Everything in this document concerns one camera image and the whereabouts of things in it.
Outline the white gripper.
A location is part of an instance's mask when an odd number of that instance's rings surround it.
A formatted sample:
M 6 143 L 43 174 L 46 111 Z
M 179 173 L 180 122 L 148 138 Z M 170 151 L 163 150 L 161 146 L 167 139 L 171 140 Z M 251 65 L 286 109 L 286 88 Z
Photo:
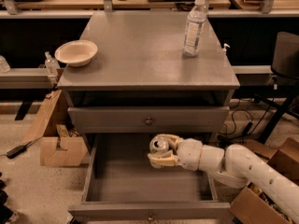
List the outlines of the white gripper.
M 157 136 L 165 137 L 169 143 L 169 148 L 176 150 L 177 155 L 173 151 L 165 153 L 148 154 L 150 164 L 155 168 L 181 166 L 184 169 L 196 171 L 199 167 L 201 151 L 203 143 L 195 139 L 183 140 L 174 134 L 161 133 Z

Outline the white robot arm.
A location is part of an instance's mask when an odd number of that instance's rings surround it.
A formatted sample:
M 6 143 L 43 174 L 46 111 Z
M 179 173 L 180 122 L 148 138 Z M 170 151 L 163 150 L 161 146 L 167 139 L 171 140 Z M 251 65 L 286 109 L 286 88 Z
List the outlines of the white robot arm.
M 148 158 L 155 168 L 180 166 L 187 170 L 203 171 L 236 189 L 251 182 L 292 221 L 299 221 L 299 186 L 247 147 L 232 144 L 222 149 L 192 138 L 160 133 L 149 143 Z

